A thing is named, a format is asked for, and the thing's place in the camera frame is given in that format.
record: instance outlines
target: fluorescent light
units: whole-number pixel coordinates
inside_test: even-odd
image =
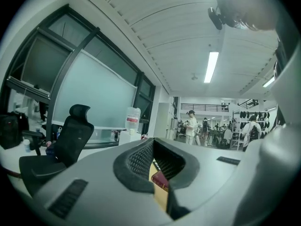
[[[274,82],[274,80],[275,80],[275,78],[272,77],[268,82],[266,82],[266,83],[263,85],[263,87],[269,86],[272,82]]]
[[[210,52],[204,83],[210,83],[215,70],[217,58],[218,58],[218,52]]]

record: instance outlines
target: railing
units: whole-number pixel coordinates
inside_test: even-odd
[[[207,104],[181,104],[183,110],[193,111],[219,111],[228,112],[229,108],[227,105],[207,105]]]
[[[239,106],[241,106],[242,108],[245,108],[247,110],[251,109],[254,106],[258,105],[258,100],[254,100],[254,99],[249,99],[243,103],[241,103]]]

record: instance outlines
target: water bottle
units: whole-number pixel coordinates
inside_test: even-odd
[[[127,108],[126,129],[130,133],[130,135],[133,135],[138,130],[140,112],[141,111],[139,108]]]
[[[26,151],[27,153],[29,153],[29,152],[30,152],[30,147],[29,147],[30,141],[27,140],[27,139],[25,139],[25,140],[23,141],[23,144],[24,144],[24,147],[25,147],[25,151]]]

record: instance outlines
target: red book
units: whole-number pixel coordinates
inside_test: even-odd
[[[168,180],[165,178],[161,171],[156,172],[154,175],[151,176],[151,180],[154,184],[161,187],[163,190],[168,192]]]

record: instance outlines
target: black office chair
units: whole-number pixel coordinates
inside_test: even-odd
[[[73,105],[70,116],[54,143],[54,156],[24,156],[19,159],[21,177],[31,196],[55,175],[74,164],[90,139],[94,126],[87,121],[86,105]]]

